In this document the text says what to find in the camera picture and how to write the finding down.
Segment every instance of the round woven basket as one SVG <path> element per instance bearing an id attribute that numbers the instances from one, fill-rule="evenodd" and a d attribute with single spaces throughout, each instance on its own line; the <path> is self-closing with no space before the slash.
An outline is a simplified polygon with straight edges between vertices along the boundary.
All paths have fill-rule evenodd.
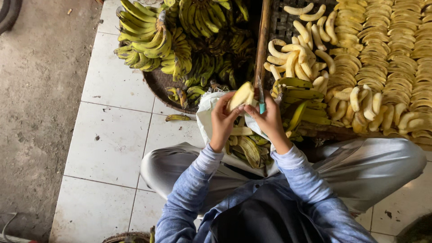
<path id="1" fill-rule="evenodd" d="M 102 243 L 119 243 L 124 241 L 128 236 L 134 237 L 135 243 L 150 243 L 150 234 L 143 232 L 125 232 L 117 234 L 105 239 Z"/>

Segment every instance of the debris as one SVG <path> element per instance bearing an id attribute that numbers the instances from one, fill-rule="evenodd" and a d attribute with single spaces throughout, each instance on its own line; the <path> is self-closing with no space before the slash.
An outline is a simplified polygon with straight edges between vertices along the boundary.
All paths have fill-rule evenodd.
<path id="1" fill-rule="evenodd" d="M 386 210 L 384 213 L 387 214 L 387 216 L 388 216 L 390 219 L 392 218 L 392 216 L 391 216 L 391 212 L 389 212 L 389 211 Z"/>

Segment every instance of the rubber tire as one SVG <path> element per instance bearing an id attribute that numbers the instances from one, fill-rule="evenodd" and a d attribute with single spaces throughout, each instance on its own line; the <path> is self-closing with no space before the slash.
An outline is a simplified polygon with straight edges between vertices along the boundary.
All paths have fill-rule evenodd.
<path id="1" fill-rule="evenodd" d="M 0 22 L 2 22 L 4 18 L 6 18 L 6 15 L 9 12 L 9 8 L 10 0 L 3 0 L 3 5 L 0 9 Z"/>
<path id="2" fill-rule="evenodd" d="M 21 10 L 22 0 L 9 0 L 9 1 L 10 1 L 9 12 L 6 14 L 5 19 L 2 22 L 0 22 L 0 35 L 3 34 L 3 32 L 8 31 L 12 28 L 12 26 L 15 24 L 16 20 L 18 19 L 18 15 Z"/>

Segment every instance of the floor tile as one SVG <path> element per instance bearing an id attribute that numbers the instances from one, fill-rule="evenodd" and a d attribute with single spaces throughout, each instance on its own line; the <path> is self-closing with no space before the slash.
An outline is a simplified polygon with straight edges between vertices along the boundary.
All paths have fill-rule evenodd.
<path id="1" fill-rule="evenodd" d="M 98 32 L 118 35 L 118 17 L 115 14 L 116 9 L 121 6 L 119 0 L 105 0 L 102 8 L 101 20 L 99 23 Z"/>
<path id="2" fill-rule="evenodd" d="M 432 162 L 428 162 L 420 177 L 374 206 L 371 231 L 398 235 L 406 226 L 431 211 Z"/>
<path id="3" fill-rule="evenodd" d="M 432 152 L 431 151 L 425 151 L 426 153 L 426 158 L 428 159 L 428 161 L 432 161 Z"/>
<path id="4" fill-rule="evenodd" d="M 155 192 L 137 191 L 133 205 L 132 218 L 130 219 L 129 231 L 148 232 L 150 227 L 156 225 L 162 215 L 162 208 L 166 200 Z M 194 221 L 198 229 L 201 221 Z"/>
<path id="5" fill-rule="evenodd" d="M 364 214 L 360 214 L 356 217 L 356 221 L 368 231 L 371 230 L 372 210 L 373 207 L 368 209 Z"/>
<path id="6" fill-rule="evenodd" d="M 196 121 L 165 121 L 165 115 L 153 114 L 150 123 L 148 143 L 144 154 L 182 142 L 188 142 L 199 148 L 205 144 Z M 140 177 L 138 189 L 149 190 L 144 180 Z"/>
<path id="7" fill-rule="evenodd" d="M 136 188 L 150 116 L 81 102 L 64 174 Z"/>
<path id="8" fill-rule="evenodd" d="M 193 120 L 197 119 L 197 117 L 195 115 L 185 114 L 185 113 L 179 112 L 177 110 L 174 110 L 173 108 L 166 106 L 158 98 L 155 99 L 155 104 L 153 106 L 153 113 L 159 114 L 159 115 L 172 115 L 172 114 L 187 115 L 188 117 L 190 117 Z"/>
<path id="9" fill-rule="evenodd" d="M 396 243 L 396 237 L 391 235 L 374 233 L 374 232 L 372 232 L 371 235 L 378 243 Z"/>
<path id="10" fill-rule="evenodd" d="M 101 243 L 127 231 L 135 191 L 63 176 L 50 243 Z"/>
<path id="11" fill-rule="evenodd" d="M 117 36 L 98 32 L 84 83 L 82 101 L 152 112 L 155 96 L 143 74 L 124 65 L 114 53 Z"/>

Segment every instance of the shirt sleeve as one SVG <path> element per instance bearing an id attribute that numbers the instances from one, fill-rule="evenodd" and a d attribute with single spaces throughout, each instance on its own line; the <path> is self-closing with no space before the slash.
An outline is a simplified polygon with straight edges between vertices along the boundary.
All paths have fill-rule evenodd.
<path id="1" fill-rule="evenodd" d="M 288 180 L 292 191 L 303 202 L 305 212 L 317 225 L 326 242 L 376 242 L 357 223 L 327 181 L 322 179 L 295 145 L 286 154 L 270 153 Z"/>
<path id="2" fill-rule="evenodd" d="M 177 179 L 157 223 L 156 242 L 192 242 L 194 220 L 209 190 L 209 180 L 219 167 L 223 153 L 207 145 Z"/>

